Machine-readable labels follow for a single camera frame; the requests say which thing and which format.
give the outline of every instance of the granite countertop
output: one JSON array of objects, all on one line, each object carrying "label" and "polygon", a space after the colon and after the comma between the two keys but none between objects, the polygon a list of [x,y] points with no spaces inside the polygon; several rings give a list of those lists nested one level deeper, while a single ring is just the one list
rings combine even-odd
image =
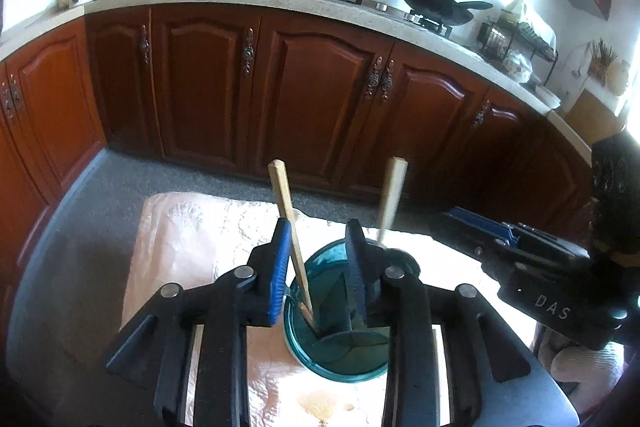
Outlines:
[{"label": "granite countertop", "polygon": [[550,110],[533,93],[485,62],[478,54],[412,23],[390,18],[370,7],[354,6],[335,0],[97,0],[61,12],[44,13],[10,28],[0,38],[0,60],[43,33],[85,14],[115,8],[177,2],[217,2],[292,10],[361,26],[409,42],[473,71],[506,90],[540,115],[546,116],[585,161],[591,163],[590,148],[560,116]]}]

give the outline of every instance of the black frying pan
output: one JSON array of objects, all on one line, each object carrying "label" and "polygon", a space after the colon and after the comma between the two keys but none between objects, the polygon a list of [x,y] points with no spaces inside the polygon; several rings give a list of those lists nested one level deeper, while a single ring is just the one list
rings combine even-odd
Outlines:
[{"label": "black frying pan", "polygon": [[445,26],[462,26],[474,18],[471,10],[488,10],[494,5],[485,1],[404,0],[416,13]]}]

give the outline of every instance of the white glove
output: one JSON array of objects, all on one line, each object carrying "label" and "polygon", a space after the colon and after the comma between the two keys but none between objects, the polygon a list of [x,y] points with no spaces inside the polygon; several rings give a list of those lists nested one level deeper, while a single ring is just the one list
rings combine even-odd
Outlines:
[{"label": "white glove", "polygon": [[592,351],[543,329],[538,360],[554,380],[578,384],[567,396],[578,414],[588,412],[609,395],[622,376],[624,346],[612,342],[600,351]]}]

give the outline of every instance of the chopstick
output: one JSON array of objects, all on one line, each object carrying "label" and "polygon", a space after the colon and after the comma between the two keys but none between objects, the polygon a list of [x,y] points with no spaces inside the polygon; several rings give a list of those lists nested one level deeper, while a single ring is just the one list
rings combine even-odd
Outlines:
[{"label": "chopstick", "polygon": [[394,223],[398,203],[404,185],[406,168],[409,165],[404,158],[389,158],[386,164],[385,181],[382,185],[382,199],[380,200],[380,210],[378,211],[378,245],[382,246],[386,230]]},{"label": "chopstick", "polygon": [[291,261],[296,272],[296,281],[298,281],[300,293],[302,293],[302,302],[299,305],[300,312],[302,312],[309,325],[315,328],[314,311],[311,306],[311,295],[309,294],[309,281],[306,279],[305,262],[302,259],[298,234],[296,233],[296,216],[293,213],[293,204],[291,203],[287,168],[282,160],[274,160],[269,164],[269,177],[271,179],[271,189],[280,211],[280,217],[284,217],[291,223],[291,240],[293,242]]}]

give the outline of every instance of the floor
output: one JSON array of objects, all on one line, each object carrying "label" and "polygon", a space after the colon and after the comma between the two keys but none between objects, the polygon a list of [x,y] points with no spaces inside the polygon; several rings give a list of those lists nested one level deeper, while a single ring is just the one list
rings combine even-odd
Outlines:
[{"label": "floor", "polygon": [[[44,415],[118,331],[143,201],[171,190],[273,201],[268,184],[102,152],[60,205],[15,299],[7,365]],[[309,216],[375,226],[370,204],[299,190],[292,199]],[[422,227],[414,212],[401,212],[398,222],[407,232]]]}]

